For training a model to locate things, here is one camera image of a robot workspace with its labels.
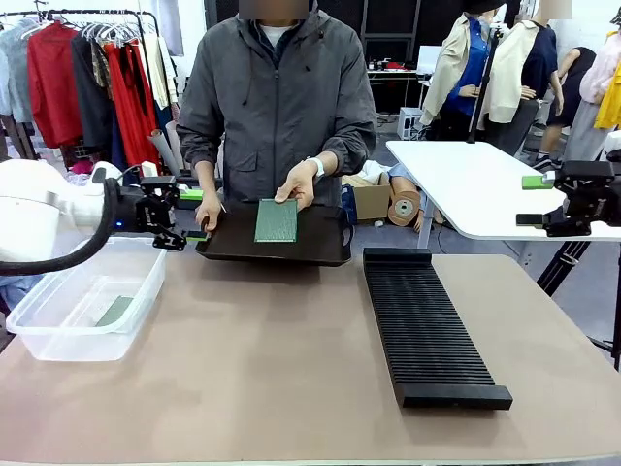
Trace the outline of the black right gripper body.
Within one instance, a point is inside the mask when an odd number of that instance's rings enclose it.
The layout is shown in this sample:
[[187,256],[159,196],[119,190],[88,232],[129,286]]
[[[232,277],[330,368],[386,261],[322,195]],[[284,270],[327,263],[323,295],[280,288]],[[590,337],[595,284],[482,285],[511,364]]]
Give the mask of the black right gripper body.
[[555,171],[554,187],[566,195],[564,217],[620,225],[620,164],[568,161]]

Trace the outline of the person's left hand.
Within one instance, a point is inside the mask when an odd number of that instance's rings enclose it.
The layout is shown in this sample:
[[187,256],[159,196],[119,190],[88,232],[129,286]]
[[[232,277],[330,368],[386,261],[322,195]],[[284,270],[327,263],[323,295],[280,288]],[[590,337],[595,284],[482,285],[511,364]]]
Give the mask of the person's left hand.
[[293,167],[284,182],[276,191],[275,202],[282,204],[287,200],[295,200],[297,210],[309,207],[314,200],[314,176],[317,174],[317,165],[311,160],[305,160]]

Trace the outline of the person's right hand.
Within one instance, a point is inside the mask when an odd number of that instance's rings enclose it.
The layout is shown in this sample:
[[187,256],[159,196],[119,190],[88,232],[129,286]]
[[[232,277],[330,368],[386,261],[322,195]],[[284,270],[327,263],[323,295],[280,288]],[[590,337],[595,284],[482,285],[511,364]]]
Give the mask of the person's right hand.
[[218,224],[223,207],[218,194],[214,191],[203,191],[202,200],[195,212],[195,222],[205,233],[211,233]]

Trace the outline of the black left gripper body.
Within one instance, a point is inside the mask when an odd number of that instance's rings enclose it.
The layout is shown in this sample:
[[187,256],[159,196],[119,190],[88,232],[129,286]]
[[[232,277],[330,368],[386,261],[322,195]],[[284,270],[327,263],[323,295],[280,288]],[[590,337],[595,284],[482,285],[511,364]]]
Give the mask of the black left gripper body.
[[145,177],[118,188],[118,231],[164,235],[173,232],[178,188],[175,177]]

